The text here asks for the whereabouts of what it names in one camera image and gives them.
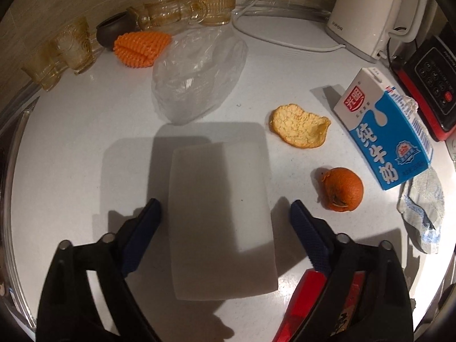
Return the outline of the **amber glass pitcher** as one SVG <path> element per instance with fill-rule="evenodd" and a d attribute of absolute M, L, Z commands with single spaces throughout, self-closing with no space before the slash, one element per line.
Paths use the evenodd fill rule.
<path fill-rule="evenodd" d="M 200 24 L 208 8 L 201 0 L 152 0 L 141 9 L 128 7 L 127 13 L 141 31 L 175 35 Z"/>

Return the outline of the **white electric kettle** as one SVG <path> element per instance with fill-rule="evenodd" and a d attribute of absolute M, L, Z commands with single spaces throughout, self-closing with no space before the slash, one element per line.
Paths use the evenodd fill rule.
<path fill-rule="evenodd" d="M 417 38 L 428 0 L 336 0 L 326 33 L 363 60 L 375 63 L 389 39 Z"/>

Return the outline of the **clear plastic bag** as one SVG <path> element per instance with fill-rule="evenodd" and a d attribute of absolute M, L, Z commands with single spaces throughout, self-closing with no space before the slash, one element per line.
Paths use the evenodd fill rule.
<path fill-rule="evenodd" d="M 237 85 L 247 54 L 231 26 L 195 29 L 173 40 L 152 70 L 152 93 L 163 116 L 184 125 L 216 110 Z"/>

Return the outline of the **blue white plastic wrapper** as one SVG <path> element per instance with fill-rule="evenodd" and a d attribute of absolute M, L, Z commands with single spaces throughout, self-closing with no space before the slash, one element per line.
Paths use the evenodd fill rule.
<path fill-rule="evenodd" d="M 402 184 L 396 206 L 414 246 L 425 254 L 437 254 L 444 219 L 444 192 L 433 168 Z"/>

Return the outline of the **red black blender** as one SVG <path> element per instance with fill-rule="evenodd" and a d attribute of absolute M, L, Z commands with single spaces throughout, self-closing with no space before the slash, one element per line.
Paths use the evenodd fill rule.
<path fill-rule="evenodd" d="M 431 136 L 446 141 L 455 132 L 455 55 L 439 37 L 426 40 L 396 76 L 414 98 Z"/>

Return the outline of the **red snack bag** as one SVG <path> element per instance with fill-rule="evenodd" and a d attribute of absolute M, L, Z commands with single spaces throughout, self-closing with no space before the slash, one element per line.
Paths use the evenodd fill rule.
<path fill-rule="evenodd" d="M 345 331 L 355 313 L 361 291 L 363 288 L 365 273 L 363 271 L 355 272 L 353 281 L 350 285 L 349 294 L 345 299 L 344 306 L 339 315 L 338 321 L 334 326 L 331 335 L 336 335 Z M 322 272 L 314 269 L 307 270 L 302 276 L 297 288 L 295 289 L 284 319 L 278 328 L 278 332 L 273 341 L 291 341 L 291 337 L 298 330 L 305 318 L 310 315 L 313 307 L 316 305 L 318 298 L 322 294 L 326 276 Z"/>

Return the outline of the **blue white milk carton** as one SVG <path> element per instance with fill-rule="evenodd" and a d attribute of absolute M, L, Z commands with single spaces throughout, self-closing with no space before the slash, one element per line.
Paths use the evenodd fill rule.
<path fill-rule="evenodd" d="M 362 68 L 334 106 L 382 190 L 426 171 L 433 147 L 417 114 L 415 100 L 404 97 L 375 67 Z"/>

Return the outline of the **orange peel inside up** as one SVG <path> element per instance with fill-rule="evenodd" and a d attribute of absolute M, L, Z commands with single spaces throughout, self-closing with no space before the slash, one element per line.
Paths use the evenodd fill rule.
<path fill-rule="evenodd" d="M 326 141 L 331 121 L 307 112 L 294 103 L 276 108 L 269 121 L 270 129 L 285 143 L 301 149 L 317 148 Z"/>

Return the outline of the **amber glass cup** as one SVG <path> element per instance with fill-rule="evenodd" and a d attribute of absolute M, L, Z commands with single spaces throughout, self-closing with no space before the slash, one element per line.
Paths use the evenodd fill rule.
<path fill-rule="evenodd" d="M 87 19 L 79 17 L 50 39 L 51 47 L 76 75 L 87 71 L 95 62 Z"/>
<path fill-rule="evenodd" d="M 46 92 L 58 84 L 67 68 L 68 65 L 50 41 L 40 45 L 22 66 L 34 84 Z"/>

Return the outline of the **orange peel skin up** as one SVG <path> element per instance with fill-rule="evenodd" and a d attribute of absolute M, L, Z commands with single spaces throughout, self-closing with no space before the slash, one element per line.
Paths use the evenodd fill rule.
<path fill-rule="evenodd" d="M 347 168 L 337 167 L 324 172 L 321 187 L 323 202 L 331 211 L 354 211 L 363 200 L 363 182 L 355 172 Z"/>

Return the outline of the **dark brown small pot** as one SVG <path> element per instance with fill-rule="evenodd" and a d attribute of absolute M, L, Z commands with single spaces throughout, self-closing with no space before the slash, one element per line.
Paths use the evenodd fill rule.
<path fill-rule="evenodd" d="M 136 28 L 136 22 L 128 12 L 117 13 L 97 26 L 96 39 L 102 47 L 112 51 L 119 36 L 134 32 Z"/>

